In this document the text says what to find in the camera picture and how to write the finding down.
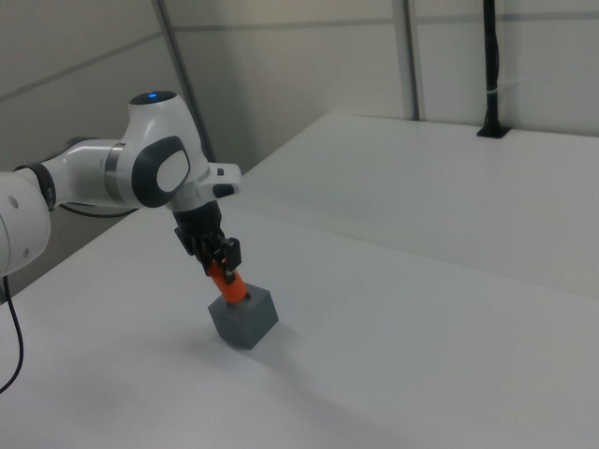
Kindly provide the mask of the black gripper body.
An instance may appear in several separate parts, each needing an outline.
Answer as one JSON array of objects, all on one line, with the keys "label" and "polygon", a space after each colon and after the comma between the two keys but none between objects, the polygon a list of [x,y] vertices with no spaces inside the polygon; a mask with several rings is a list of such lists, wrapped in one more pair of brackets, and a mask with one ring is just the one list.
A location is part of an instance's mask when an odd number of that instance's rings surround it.
[{"label": "black gripper body", "polygon": [[224,233],[222,212],[217,202],[208,202],[193,210],[173,211],[175,234],[188,253],[216,251]]}]

